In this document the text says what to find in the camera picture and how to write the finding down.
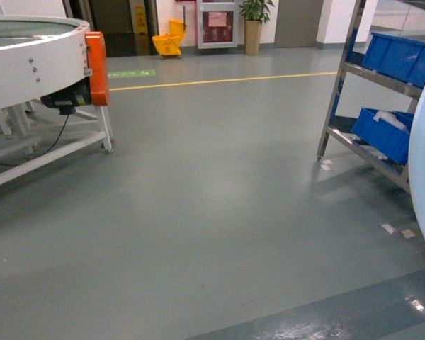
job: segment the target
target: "potted plant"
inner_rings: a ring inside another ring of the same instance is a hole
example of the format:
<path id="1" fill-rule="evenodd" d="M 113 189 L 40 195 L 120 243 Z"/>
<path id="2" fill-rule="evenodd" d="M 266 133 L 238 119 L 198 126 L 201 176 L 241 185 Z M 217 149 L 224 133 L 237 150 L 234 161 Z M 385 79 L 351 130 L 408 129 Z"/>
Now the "potted plant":
<path id="1" fill-rule="evenodd" d="M 261 27 L 269 21 L 269 6 L 272 0 L 243 0 L 239 14 L 244 18 L 244 53 L 257 55 L 260 45 Z"/>

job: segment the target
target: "green floor sign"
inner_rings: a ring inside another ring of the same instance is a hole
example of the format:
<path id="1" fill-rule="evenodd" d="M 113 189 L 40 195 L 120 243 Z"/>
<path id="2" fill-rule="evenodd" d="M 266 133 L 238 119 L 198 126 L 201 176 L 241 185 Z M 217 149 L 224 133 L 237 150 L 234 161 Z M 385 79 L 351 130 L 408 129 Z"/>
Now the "green floor sign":
<path id="1" fill-rule="evenodd" d="M 108 77 L 112 78 L 129 78 L 129 77 L 143 77 L 143 76 L 155 76 L 156 72 L 153 69 L 135 69 L 133 71 L 118 71 L 109 72 Z"/>

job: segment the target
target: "yellow mop bucket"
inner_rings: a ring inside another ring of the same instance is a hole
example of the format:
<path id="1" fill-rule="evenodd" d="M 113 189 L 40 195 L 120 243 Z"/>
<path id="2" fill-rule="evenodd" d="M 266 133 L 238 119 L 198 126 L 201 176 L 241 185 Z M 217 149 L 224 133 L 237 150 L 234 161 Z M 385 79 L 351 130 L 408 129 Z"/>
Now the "yellow mop bucket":
<path id="1" fill-rule="evenodd" d="M 179 35 L 180 39 L 183 40 L 186 35 L 186 24 L 181 20 L 169 20 L 170 34 Z"/>
<path id="2" fill-rule="evenodd" d="M 155 35 L 152 39 L 160 55 L 181 55 L 181 50 L 179 49 L 181 38 L 179 35 Z"/>
<path id="3" fill-rule="evenodd" d="M 183 21 L 169 20 L 170 34 L 155 35 L 152 37 L 157 52 L 163 57 L 166 55 L 181 55 L 181 41 L 186 35 L 186 7 L 183 6 Z"/>

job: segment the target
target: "black cable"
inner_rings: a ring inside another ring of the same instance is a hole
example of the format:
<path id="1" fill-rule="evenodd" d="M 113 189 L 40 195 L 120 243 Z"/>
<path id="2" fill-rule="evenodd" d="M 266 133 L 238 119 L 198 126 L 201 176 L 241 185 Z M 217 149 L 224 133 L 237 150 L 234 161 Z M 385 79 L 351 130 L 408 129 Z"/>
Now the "black cable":
<path id="1" fill-rule="evenodd" d="M 16 166 L 19 166 L 20 164 L 7 164 L 7 163 L 1 163 L 0 162 L 0 165 L 7 166 L 8 168 L 14 168 Z"/>
<path id="2" fill-rule="evenodd" d="M 60 137 L 62 136 L 63 130 L 66 127 L 66 123 L 68 123 L 68 118 L 70 115 L 66 116 L 66 120 L 64 121 L 63 127 L 61 129 L 61 131 L 58 134 L 57 140 L 55 140 L 54 144 L 51 145 L 51 147 L 49 149 L 47 149 L 47 151 L 44 154 L 47 154 L 50 150 L 52 150 L 52 148 L 57 144 L 58 140 L 60 139 Z"/>
<path id="3" fill-rule="evenodd" d="M 69 118 L 69 116 L 70 115 L 67 115 L 66 116 L 66 120 L 64 121 L 64 124 L 63 124 L 63 127 L 62 127 L 62 129 L 60 130 L 60 132 L 59 132 L 59 134 L 58 134 L 58 137 L 57 137 L 57 140 L 55 140 L 55 142 L 54 142 L 54 144 L 52 144 L 51 146 L 50 146 L 50 148 L 49 149 L 47 149 L 46 150 L 46 152 L 44 152 L 44 154 L 47 154 L 50 150 L 52 150 L 52 148 L 58 143 L 58 140 L 60 139 L 60 137 L 62 136 L 62 133 L 63 133 L 63 130 L 64 130 L 64 128 L 66 127 L 66 123 L 68 123 L 68 118 Z M 2 165 L 2 166 L 7 166 L 7 167 L 10 167 L 10 168 L 13 168 L 13 167 L 15 167 L 15 166 L 19 166 L 20 164 L 7 164 L 7 163 L 1 163 L 0 162 L 0 165 Z"/>

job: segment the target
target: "yellow floor line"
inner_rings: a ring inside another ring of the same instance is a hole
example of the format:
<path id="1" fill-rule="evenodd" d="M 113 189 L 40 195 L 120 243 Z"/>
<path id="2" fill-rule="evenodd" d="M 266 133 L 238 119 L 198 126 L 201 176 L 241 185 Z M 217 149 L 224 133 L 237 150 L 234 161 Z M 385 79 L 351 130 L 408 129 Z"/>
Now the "yellow floor line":
<path id="1" fill-rule="evenodd" d="M 330 76 L 337 74 L 337 72 L 319 72 L 319 73 L 304 73 L 304 74 L 284 74 L 281 76 L 253 76 L 249 78 L 235 78 L 235 79 L 218 79 L 218 80 L 203 80 L 203 81 L 189 81 L 186 83 L 172 83 L 172 84 L 157 84 L 157 85 L 142 85 L 142 86 L 129 86 L 129 87 L 115 87 L 111 91 L 126 91 L 126 90 L 140 90 L 140 89 L 154 89 L 157 87 L 170 87 L 170 86 L 188 86 L 199 84 L 214 84 L 214 83 L 230 83 L 232 81 L 248 81 L 248 80 L 262 80 L 262 79 L 279 79 L 279 78 L 296 78 L 296 77 L 315 77 L 315 76 Z"/>

